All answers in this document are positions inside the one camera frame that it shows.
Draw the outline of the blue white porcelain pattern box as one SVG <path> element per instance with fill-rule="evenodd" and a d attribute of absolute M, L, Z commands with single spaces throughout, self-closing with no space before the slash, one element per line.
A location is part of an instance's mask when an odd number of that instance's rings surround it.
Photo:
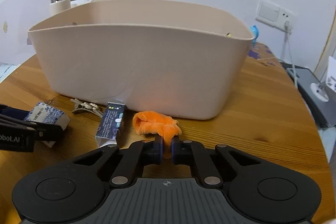
<path fill-rule="evenodd" d="M 70 118 L 63 111 L 44 102 L 38 102 L 34 106 L 33 110 L 31 110 L 24 118 L 24 121 L 57 125 L 65 131 L 70 123 Z"/>

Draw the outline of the beige plastic storage bin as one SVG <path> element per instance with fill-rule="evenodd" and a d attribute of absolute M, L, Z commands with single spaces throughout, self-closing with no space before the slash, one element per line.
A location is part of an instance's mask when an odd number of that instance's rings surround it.
<path fill-rule="evenodd" d="M 167 0 L 86 3 L 28 35 L 57 93 L 200 120 L 222 110 L 254 38 L 226 11 Z"/>

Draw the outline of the blue small toy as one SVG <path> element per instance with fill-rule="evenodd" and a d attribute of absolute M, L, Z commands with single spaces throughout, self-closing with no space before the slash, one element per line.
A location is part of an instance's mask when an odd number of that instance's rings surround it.
<path fill-rule="evenodd" d="M 257 38 L 259 37 L 259 29 L 256 25 L 250 27 L 250 31 L 253 34 L 252 45 L 254 46 L 257 42 Z"/>

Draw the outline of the grey laptop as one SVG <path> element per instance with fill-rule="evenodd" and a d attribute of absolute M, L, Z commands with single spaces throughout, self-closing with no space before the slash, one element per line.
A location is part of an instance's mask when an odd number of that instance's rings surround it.
<path fill-rule="evenodd" d="M 310 90 L 311 83 L 319 83 L 319 80 L 310 69 L 281 63 L 290 78 L 297 85 L 298 91 L 305 100 L 310 112 L 320 128 L 335 126 L 335 101 L 322 102 L 318 100 Z"/>

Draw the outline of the white wall switch socket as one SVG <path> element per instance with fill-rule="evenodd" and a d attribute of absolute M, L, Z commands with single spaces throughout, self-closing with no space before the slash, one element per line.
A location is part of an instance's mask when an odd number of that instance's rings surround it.
<path fill-rule="evenodd" d="M 294 27 L 296 14 L 271 1 L 259 0 L 256 10 L 256 20 L 285 32 L 286 23 L 290 28 Z"/>

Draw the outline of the purple white headboard panel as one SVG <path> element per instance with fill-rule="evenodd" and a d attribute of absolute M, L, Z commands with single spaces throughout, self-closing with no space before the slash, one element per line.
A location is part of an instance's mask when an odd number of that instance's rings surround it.
<path fill-rule="evenodd" d="M 50 0 L 4 0 L 1 3 L 1 63 L 18 65 L 35 54 L 28 30 L 50 17 Z"/>

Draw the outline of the white phone stand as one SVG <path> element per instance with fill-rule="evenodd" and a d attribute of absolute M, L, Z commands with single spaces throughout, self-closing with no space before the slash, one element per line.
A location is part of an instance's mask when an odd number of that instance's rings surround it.
<path fill-rule="evenodd" d="M 310 90 L 313 95 L 322 102 L 335 101 L 336 79 L 335 58 L 329 56 L 325 80 L 319 83 L 311 83 Z"/>

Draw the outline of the small black card box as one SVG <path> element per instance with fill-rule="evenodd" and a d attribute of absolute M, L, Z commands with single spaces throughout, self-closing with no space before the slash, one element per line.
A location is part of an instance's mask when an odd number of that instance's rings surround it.
<path fill-rule="evenodd" d="M 95 135 L 99 148 L 105 145 L 117 145 L 123 131 L 125 110 L 126 106 L 123 103 L 108 102 Z"/>

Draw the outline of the white thermos bottle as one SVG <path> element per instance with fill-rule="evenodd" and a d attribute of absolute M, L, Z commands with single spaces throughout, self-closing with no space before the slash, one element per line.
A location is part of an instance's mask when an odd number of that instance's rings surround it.
<path fill-rule="evenodd" d="M 56 15 L 70 8 L 71 8 L 70 0 L 50 0 L 49 5 L 50 16 Z"/>

